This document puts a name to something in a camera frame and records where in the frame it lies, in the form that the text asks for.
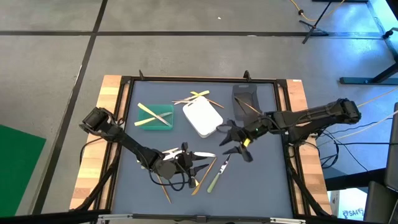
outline tripod leg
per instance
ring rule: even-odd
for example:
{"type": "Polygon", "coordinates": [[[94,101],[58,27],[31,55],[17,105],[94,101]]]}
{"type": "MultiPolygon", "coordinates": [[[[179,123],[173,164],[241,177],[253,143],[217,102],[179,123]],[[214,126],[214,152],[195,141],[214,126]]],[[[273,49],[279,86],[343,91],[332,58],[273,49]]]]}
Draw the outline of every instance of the tripod leg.
{"type": "Polygon", "coordinates": [[[309,27],[313,27],[313,25],[311,25],[311,24],[309,24],[307,22],[304,22],[303,20],[299,20],[298,22],[301,22],[302,24],[305,24],[305,25],[307,25],[309,27]]]}
{"type": "Polygon", "coordinates": [[[307,40],[308,40],[308,38],[310,38],[310,36],[311,36],[311,34],[312,34],[312,32],[313,32],[314,29],[315,29],[315,27],[313,26],[313,27],[311,28],[310,32],[307,33],[307,35],[305,36],[305,38],[304,38],[304,40],[303,40],[303,42],[302,42],[303,44],[307,43],[307,40]]]}
{"type": "Polygon", "coordinates": [[[310,32],[305,36],[305,38],[304,38],[304,40],[303,40],[303,42],[302,42],[303,44],[305,44],[305,43],[307,42],[308,38],[310,38],[310,36],[311,36],[313,30],[316,29],[316,27],[317,27],[319,21],[322,19],[322,16],[325,14],[326,10],[328,10],[330,4],[331,4],[331,1],[330,1],[329,4],[326,6],[326,8],[323,10],[322,14],[319,16],[319,18],[318,18],[318,20],[316,21],[316,23],[315,23],[314,25],[310,25],[310,26],[311,26],[311,30],[310,30],[310,32]]]}

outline green mat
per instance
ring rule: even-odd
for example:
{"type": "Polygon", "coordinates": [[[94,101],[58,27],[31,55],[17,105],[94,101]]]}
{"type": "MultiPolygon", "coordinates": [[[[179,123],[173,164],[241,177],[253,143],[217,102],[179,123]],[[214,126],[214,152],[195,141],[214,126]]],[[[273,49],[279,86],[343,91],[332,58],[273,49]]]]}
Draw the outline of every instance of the green mat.
{"type": "Polygon", "coordinates": [[[0,125],[0,217],[14,216],[45,139],[0,125]]]}

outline knife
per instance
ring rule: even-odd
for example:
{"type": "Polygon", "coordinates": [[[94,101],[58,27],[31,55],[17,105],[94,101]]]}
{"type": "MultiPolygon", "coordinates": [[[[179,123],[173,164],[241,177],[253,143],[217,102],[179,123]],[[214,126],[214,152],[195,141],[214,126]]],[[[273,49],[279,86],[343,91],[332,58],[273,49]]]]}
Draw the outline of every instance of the knife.
{"type": "Polygon", "coordinates": [[[225,167],[228,165],[229,163],[229,158],[231,157],[231,155],[228,155],[228,157],[226,158],[226,160],[224,161],[223,165],[221,166],[220,170],[218,171],[216,177],[213,179],[213,181],[211,182],[210,186],[207,188],[207,192],[211,193],[211,191],[213,190],[214,186],[217,183],[218,178],[220,177],[221,174],[223,174],[225,167]]]}

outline wooden frame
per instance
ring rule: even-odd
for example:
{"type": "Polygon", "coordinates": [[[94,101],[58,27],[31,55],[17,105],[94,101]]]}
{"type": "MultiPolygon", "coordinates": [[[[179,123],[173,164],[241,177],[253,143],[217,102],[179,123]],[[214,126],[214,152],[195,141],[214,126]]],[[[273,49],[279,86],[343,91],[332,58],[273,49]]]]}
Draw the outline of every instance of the wooden frame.
{"type": "MultiPolygon", "coordinates": [[[[99,97],[97,101],[97,107],[106,108],[109,111],[114,111],[116,106],[116,99],[118,97],[120,82],[122,76],[120,75],[105,75],[101,90],[99,91],[99,97]]],[[[292,111],[299,111],[307,109],[307,101],[301,80],[287,80],[287,89],[289,91],[290,105],[292,111]]],[[[128,85],[124,85],[123,95],[121,104],[119,107],[118,118],[123,116],[124,108],[126,105],[128,85]]],[[[285,110],[285,98],[283,89],[279,88],[280,101],[282,103],[282,109],[285,110]]],[[[89,135],[87,141],[92,141],[96,136],[89,135]]],[[[315,140],[308,139],[307,141],[314,143],[315,140]]],[[[70,208],[76,208],[79,206],[84,199],[93,190],[95,185],[98,183],[103,165],[104,154],[106,149],[106,142],[100,140],[86,147],[83,154],[83,160],[80,166],[78,177],[75,184],[75,190],[73,192],[72,201],[70,208]]],[[[112,145],[111,158],[114,155],[116,144],[112,145]]],[[[322,206],[322,208],[331,213],[331,208],[326,192],[326,185],[323,178],[323,172],[318,157],[318,151],[309,145],[300,146],[300,158],[302,161],[302,170],[305,179],[305,185],[315,198],[315,200],[322,206]]],[[[99,208],[105,207],[105,201],[107,192],[109,189],[109,181],[106,184],[99,208]]],[[[298,205],[298,213],[304,214],[303,200],[299,188],[295,184],[295,194],[298,205]]]]}

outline gray tabletop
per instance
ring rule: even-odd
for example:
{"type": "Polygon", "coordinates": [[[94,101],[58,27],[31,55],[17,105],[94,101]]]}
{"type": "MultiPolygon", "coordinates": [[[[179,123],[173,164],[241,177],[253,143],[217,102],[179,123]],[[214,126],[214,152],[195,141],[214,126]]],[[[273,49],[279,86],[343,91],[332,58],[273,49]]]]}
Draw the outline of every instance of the gray tabletop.
{"type": "MultiPolygon", "coordinates": [[[[182,142],[188,142],[190,151],[212,152],[218,158],[196,195],[191,196],[193,189],[189,189],[187,185],[180,192],[166,187],[172,201],[172,204],[169,204],[162,188],[151,182],[147,170],[140,168],[136,156],[122,149],[113,213],[292,218],[280,136],[266,134],[252,143],[249,150],[254,161],[251,163],[244,162],[239,154],[231,156],[228,167],[209,194],[206,190],[226,159],[222,153],[236,143],[231,142],[219,147],[219,143],[225,137],[219,132],[205,139],[199,137],[182,111],[183,104],[174,106],[174,127],[170,131],[145,131],[133,124],[138,117],[138,103],[172,104],[172,100],[190,96],[190,91],[205,90],[210,90],[210,94],[207,95],[209,99],[225,107],[222,109],[214,106],[224,122],[234,119],[231,99],[233,85],[234,83],[134,82],[129,117],[126,121],[128,135],[140,144],[160,151],[180,147],[182,142]]],[[[271,84],[257,84],[257,95],[262,111],[276,110],[271,84]]],[[[196,161],[194,165],[211,162],[212,159],[206,159],[196,161]]],[[[199,181],[205,171],[204,169],[198,173],[199,181]]],[[[172,182],[180,181],[180,175],[172,179],[172,182]]]]}

